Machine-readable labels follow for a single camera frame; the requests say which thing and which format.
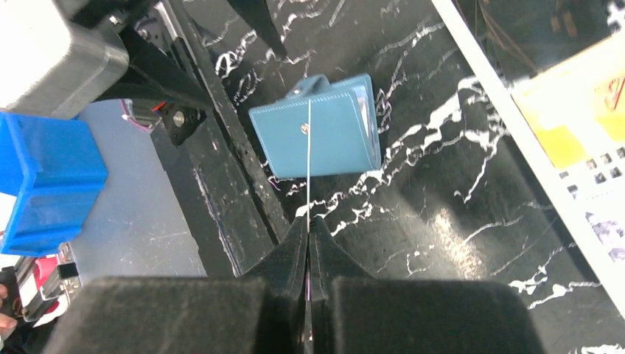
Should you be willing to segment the black VIP card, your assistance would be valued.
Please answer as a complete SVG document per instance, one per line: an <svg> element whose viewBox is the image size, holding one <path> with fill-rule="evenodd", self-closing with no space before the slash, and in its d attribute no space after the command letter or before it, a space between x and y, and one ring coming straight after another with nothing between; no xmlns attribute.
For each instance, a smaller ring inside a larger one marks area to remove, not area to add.
<svg viewBox="0 0 625 354"><path fill-rule="evenodd" d="M306 222L307 222L307 234L310 235L311 228L311 150L312 150L312 100L308 100L308 118L307 118L307 170L306 170Z"/></svg>

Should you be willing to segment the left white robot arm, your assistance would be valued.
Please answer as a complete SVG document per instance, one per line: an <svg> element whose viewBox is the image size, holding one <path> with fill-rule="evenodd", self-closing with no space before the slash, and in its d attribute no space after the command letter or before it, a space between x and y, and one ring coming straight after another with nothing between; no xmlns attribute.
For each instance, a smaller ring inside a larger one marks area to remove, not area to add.
<svg viewBox="0 0 625 354"><path fill-rule="evenodd" d="M172 40L186 39L181 1L3 1L1 112L70 119L103 100L149 100L170 124L217 107L199 71L143 37L152 11Z"/></svg>

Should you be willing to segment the person bare hand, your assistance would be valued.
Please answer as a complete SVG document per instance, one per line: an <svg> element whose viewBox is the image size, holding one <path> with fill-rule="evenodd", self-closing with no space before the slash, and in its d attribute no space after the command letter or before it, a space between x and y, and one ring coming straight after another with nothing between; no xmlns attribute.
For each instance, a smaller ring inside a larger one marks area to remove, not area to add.
<svg viewBox="0 0 625 354"><path fill-rule="evenodd" d="M1 305L4 304L5 299L8 296L8 290L4 285L0 285L0 297L1 297ZM1 313L0 318L0 327L1 332L7 332L8 330L13 330L17 326L18 322L16 319Z"/></svg>

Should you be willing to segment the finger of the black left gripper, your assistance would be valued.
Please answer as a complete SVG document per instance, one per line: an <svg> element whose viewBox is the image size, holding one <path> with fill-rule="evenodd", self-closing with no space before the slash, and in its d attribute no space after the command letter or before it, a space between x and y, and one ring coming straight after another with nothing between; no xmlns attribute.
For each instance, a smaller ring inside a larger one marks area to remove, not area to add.
<svg viewBox="0 0 625 354"><path fill-rule="evenodd" d="M232 9L244 22L273 50L278 59L287 57L287 49L282 43L279 32L266 0L228 0Z"/></svg>

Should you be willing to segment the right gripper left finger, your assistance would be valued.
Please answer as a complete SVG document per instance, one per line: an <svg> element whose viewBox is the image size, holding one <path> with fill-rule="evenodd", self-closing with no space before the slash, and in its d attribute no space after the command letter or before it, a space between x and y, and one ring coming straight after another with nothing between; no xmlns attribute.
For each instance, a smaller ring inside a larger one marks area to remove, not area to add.
<svg viewBox="0 0 625 354"><path fill-rule="evenodd" d="M302 353L307 229L234 279L105 277L84 287L46 353Z"/></svg>

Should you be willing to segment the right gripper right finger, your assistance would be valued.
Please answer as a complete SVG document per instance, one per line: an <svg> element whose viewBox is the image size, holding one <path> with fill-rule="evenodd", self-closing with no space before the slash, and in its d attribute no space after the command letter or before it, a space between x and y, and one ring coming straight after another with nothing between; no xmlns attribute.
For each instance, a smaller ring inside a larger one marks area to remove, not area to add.
<svg viewBox="0 0 625 354"><path fill-rule="evenodd" d="M543 353L522 300L499 282L390 280L365 271L310 224L316 353Z"/></svg>

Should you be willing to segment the blue leather card holder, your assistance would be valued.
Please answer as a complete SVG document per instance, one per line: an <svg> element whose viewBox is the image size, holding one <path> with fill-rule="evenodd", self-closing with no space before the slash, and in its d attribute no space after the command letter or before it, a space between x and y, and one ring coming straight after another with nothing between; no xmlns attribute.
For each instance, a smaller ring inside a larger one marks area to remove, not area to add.
<svg viewBox="0 0 625 354"><path fill-rule="evenodd" d="M282 99L249 111L276 178L306 177L308 100L312 100L311 177L380 169L370 75L331 83L317 74L298 81Z"/></svg>

